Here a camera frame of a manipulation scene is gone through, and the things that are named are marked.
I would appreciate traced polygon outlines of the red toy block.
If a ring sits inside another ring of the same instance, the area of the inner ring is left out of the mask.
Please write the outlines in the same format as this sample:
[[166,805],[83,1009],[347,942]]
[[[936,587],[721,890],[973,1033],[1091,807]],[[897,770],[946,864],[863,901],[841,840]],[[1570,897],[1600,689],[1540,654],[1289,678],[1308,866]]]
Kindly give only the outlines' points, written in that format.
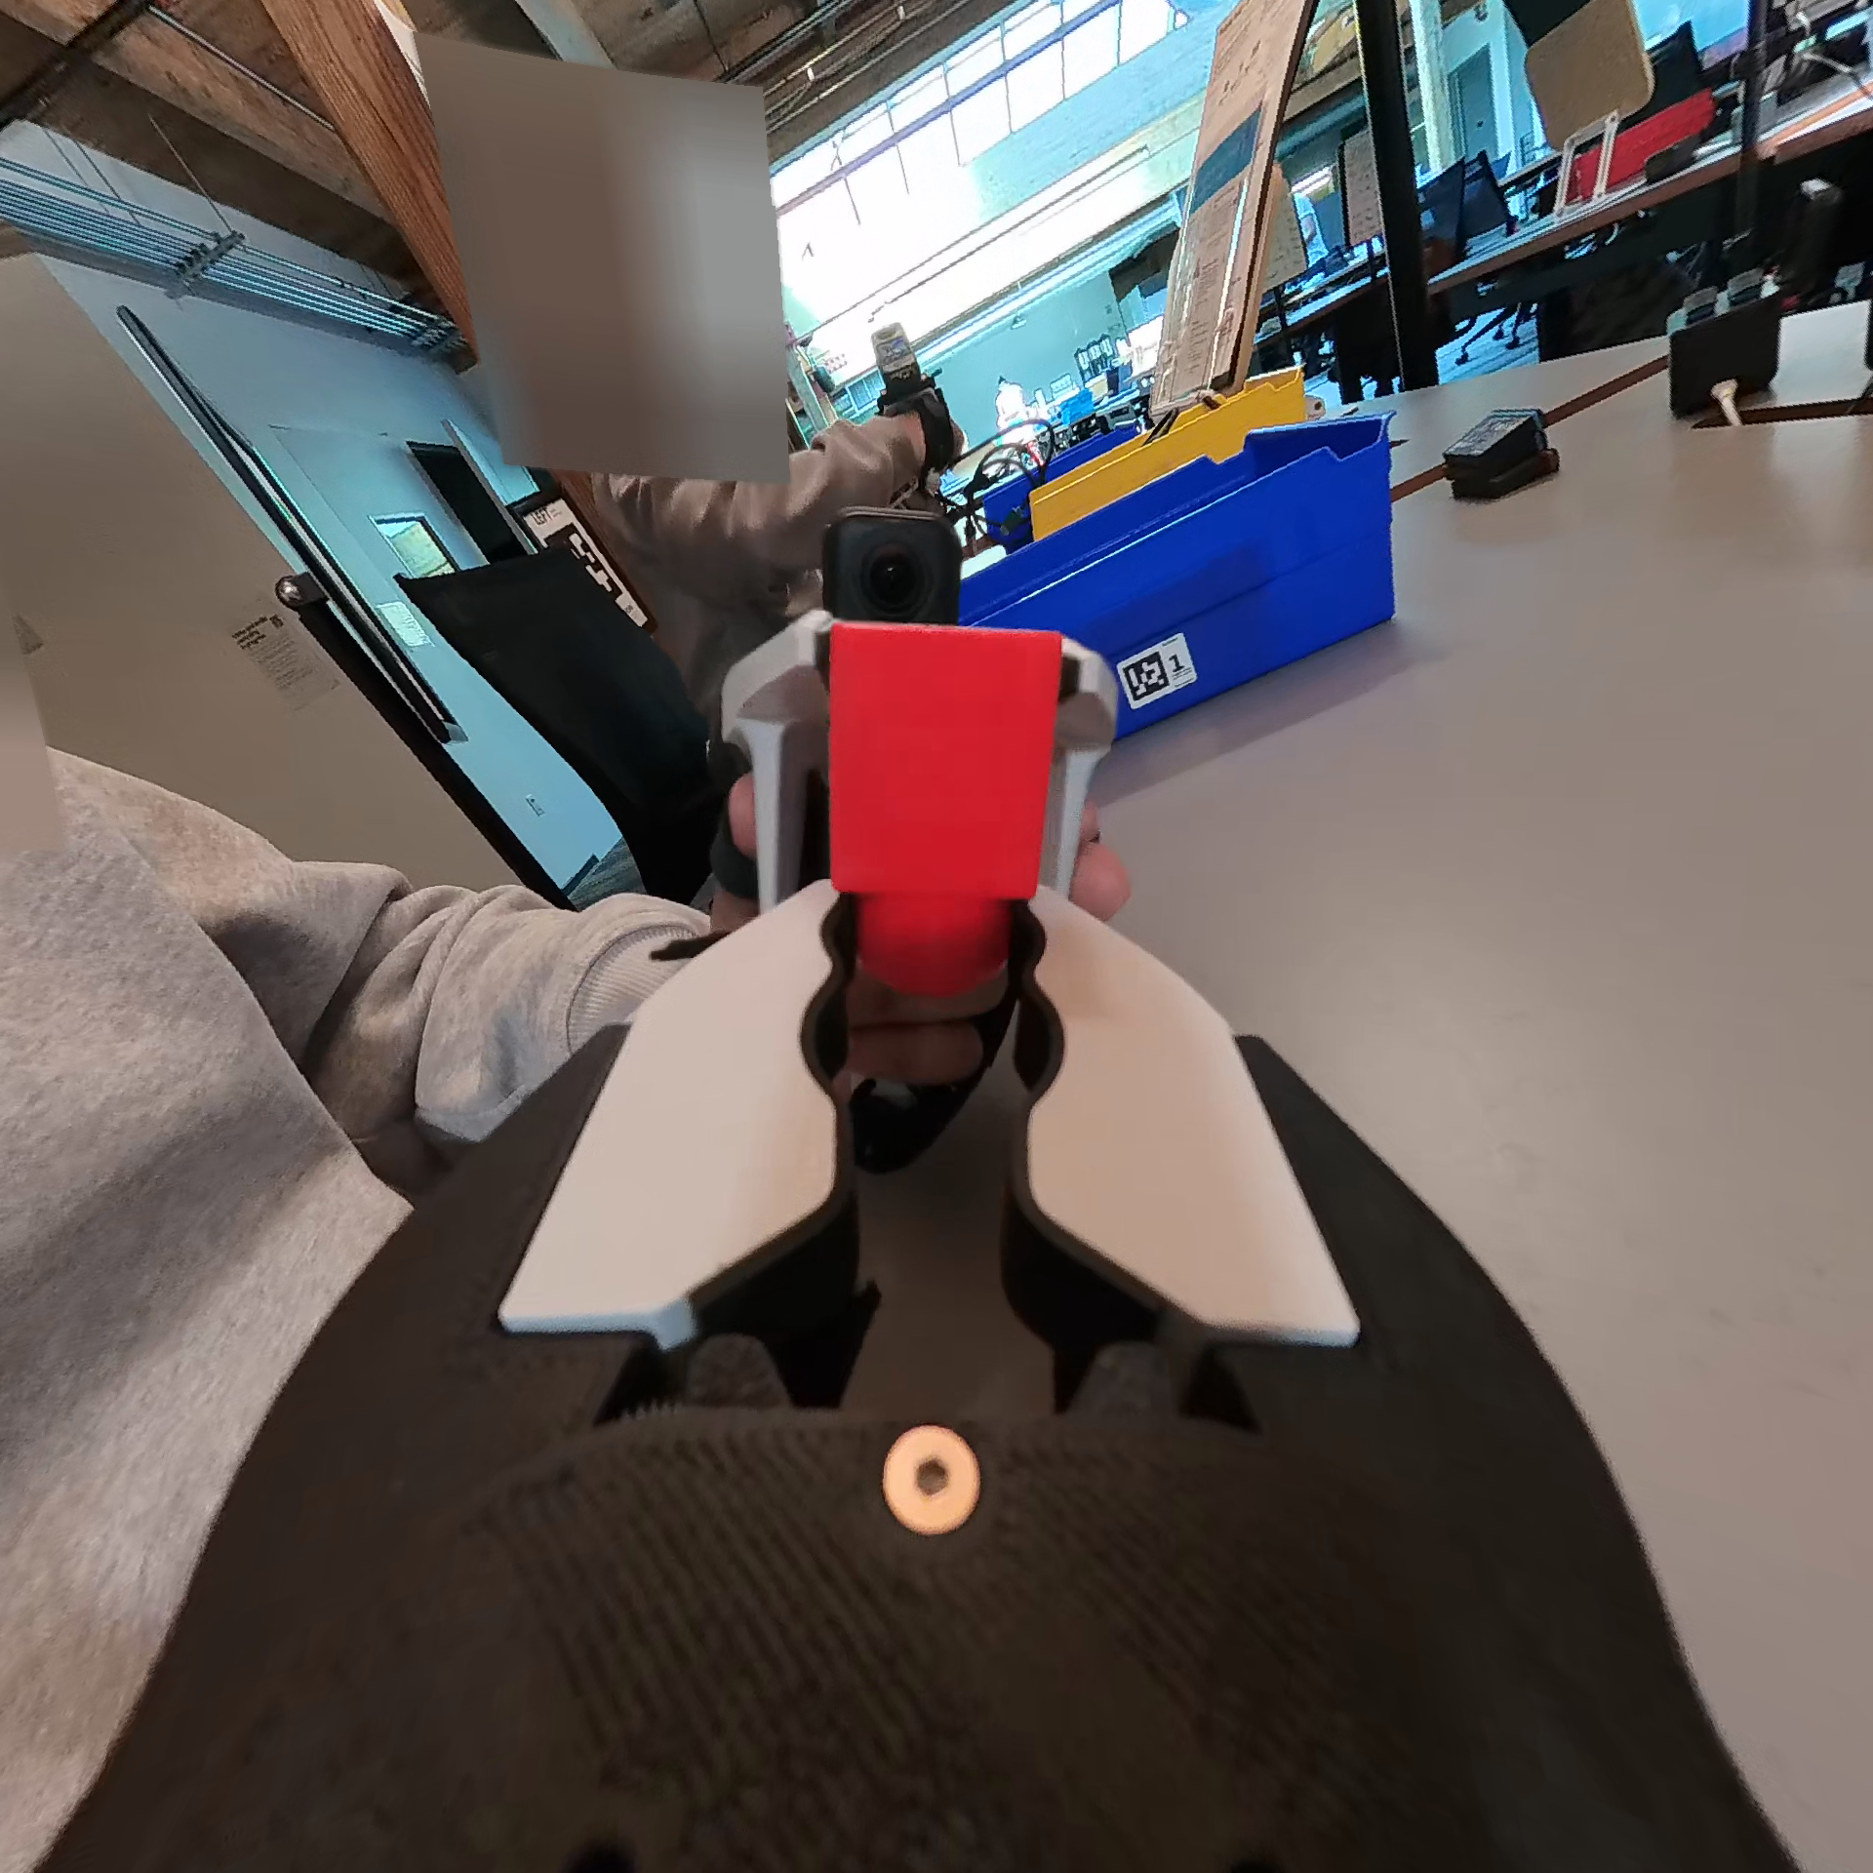
[[834,622],[829,882],[866,975],[957,999],[1008,962],[1038,885],[1061,636]]

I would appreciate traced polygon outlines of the black charging dock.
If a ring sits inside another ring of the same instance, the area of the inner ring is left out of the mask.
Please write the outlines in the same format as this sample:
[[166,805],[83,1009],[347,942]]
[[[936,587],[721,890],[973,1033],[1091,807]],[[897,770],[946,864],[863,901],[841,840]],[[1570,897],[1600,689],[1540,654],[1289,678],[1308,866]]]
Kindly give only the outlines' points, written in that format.
[[1826,298],[1842,202],[1842,188],[1826,179],[1804,179],[1798,188],[1782,267],[1789,313],[1809,309],[1818,294]]

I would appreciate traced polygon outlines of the wooden workbench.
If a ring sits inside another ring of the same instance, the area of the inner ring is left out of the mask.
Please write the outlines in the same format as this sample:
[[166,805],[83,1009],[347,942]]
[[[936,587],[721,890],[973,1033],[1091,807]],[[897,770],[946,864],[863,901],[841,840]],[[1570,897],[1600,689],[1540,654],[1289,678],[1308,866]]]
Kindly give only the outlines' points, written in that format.
[[1535,223],[1435,275],[1428,291],[1457,324],[1528,313],[1540,362],[1664,338],[1685,294],[1782,262],[1809,182],[1842,192],[1811,282],[1869,260],[1869,150],[1866,93],[1804,100],[1762,129],[1753,161],[1724,140],[1672,177]]

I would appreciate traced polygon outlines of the wooden curved panel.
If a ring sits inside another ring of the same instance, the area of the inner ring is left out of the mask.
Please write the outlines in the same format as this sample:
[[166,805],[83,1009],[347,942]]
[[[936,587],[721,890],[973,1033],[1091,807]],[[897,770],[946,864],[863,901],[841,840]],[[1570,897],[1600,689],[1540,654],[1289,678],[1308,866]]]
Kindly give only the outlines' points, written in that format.
[[1635,3],[1510,3],[1507,12],[1525,42],[1525,83],[1551,150],[1652,100]]

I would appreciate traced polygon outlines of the person's left forearm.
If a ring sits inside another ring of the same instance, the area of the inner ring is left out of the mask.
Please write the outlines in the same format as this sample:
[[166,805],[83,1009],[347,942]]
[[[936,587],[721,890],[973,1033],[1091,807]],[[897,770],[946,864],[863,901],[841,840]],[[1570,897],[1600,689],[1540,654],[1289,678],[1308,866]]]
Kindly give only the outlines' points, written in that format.
[[698,908],[552,908],[501,885],[412,885],[368,862],[290,858],[220,813],[51,751],[66,826],[93,809],[182,940],[232,966],[288,1060],[361,1150],[497,1128],[705,940]]

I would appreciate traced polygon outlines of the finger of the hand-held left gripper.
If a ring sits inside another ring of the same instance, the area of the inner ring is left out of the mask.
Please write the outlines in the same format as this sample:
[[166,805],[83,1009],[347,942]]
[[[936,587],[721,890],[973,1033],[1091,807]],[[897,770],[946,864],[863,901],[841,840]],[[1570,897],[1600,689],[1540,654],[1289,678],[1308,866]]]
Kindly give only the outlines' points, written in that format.
[[760,912],[829,876],[832,625],[829,614],[787,625],[721,691],[721,730],[754,778]]
[[1109,663],[1061,641],[1061,685],[1049,760],[1043,888],[1070,894],[1091,785],[1117,733],[1117,680]]

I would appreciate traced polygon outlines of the person's left hand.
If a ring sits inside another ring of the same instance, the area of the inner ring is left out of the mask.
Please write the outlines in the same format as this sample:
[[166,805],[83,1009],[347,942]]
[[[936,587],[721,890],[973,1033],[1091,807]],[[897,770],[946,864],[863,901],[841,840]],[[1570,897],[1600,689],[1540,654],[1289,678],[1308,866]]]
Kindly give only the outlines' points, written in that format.
[[[1132,893],[1127,866],[1103,846],[1096,809],[1084,809],[1080,849],[1067,901],[1099,921],[1113,921]],[[849,1098],[858,1083],[959,1087],[983,1065],[977,1021],[994,1012],[1006,992],[1002,970],[970,992],[948,999],[919,999],[890,990],[877,978],[849,980],[848,1062],[837,1077],[837,1092]]]

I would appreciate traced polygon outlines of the wooden post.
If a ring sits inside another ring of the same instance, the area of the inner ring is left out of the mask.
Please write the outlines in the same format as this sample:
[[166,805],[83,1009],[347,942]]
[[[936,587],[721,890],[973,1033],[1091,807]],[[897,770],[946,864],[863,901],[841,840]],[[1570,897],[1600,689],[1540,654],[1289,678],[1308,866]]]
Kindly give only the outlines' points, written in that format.
[[478,363],[414,23],[401,3],[264,3],[424,282]]

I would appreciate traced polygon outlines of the black office chair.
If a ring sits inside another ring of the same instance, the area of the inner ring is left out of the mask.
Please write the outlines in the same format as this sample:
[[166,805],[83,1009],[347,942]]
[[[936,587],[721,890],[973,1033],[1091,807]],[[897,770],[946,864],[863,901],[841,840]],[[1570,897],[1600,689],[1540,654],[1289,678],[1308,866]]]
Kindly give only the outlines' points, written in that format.
[[410,605],[575,771],[655,898],[711,876],[708,728],[654,638],[564,547],[432,578]]

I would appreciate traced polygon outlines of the wooden sign board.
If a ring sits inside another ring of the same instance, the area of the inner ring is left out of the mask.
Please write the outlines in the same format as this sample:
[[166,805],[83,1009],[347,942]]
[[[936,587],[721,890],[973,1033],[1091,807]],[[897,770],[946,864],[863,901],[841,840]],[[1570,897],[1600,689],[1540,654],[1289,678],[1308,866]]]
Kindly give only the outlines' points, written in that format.
[[1279,119],[1316,4],[1241,3],[1220,24],[1168,271],[1150,412],[1249,377],[1272,248]]

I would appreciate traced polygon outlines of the grey desk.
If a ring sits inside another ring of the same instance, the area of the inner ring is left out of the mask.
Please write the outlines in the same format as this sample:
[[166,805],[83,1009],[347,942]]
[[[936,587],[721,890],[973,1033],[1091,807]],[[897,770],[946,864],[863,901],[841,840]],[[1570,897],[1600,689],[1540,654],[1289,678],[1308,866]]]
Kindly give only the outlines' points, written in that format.
[[[1744,429],[1658,344],[1385,401],[1396,620],[1121,742],[1119,918],[1430,1202],[1590,1420],[1804,1869],[1869,1869],[1860,305]],[[1539,408],[1555,477],[1443,454]]]

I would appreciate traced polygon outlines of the yellow storage bin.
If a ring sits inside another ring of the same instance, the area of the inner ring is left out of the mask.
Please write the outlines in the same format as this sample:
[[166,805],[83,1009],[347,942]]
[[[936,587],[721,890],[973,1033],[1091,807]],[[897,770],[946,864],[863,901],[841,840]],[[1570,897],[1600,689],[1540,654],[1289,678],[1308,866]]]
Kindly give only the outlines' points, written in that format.
[[1027,502],[1035,545],[1193,461],[1229,461],[1249,436],[1300,427],[1306,411],[1302,367],[1253,377],[1229,395],[1208,391],[1137,437],[1045,479]]

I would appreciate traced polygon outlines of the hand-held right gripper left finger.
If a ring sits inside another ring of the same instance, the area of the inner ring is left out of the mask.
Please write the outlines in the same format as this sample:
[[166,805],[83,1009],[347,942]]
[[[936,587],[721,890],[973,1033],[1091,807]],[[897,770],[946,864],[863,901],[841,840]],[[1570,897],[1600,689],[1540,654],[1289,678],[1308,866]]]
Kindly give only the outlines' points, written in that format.
[[684,1364],[759,1343],[841,1402],[878,1294],[858,1274],[845,1060],[852,912],[808,885],[680,966],[500,1127],[500,1335]]

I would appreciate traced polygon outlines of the black pole stand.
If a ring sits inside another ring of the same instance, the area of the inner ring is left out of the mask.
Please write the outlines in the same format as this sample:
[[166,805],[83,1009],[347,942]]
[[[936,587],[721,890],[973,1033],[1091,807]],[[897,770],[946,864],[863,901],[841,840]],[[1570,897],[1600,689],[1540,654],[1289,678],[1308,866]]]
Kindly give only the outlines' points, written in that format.
[[1438,386],[1438,369],[1397,12],[1393,3],[1357,3],[1353,10],[1390,271],[1397,382],[1404,391],[1422,391]]

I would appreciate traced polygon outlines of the person's grey sweatshirt torso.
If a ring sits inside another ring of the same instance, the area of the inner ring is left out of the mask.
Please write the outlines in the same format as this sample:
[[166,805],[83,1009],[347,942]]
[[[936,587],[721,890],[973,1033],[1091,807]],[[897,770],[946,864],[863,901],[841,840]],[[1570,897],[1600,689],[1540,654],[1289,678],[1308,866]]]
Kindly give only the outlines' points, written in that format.
[[280,1372],[401,1208],[93,809],[5,864],[5,1869],[95,1775]]

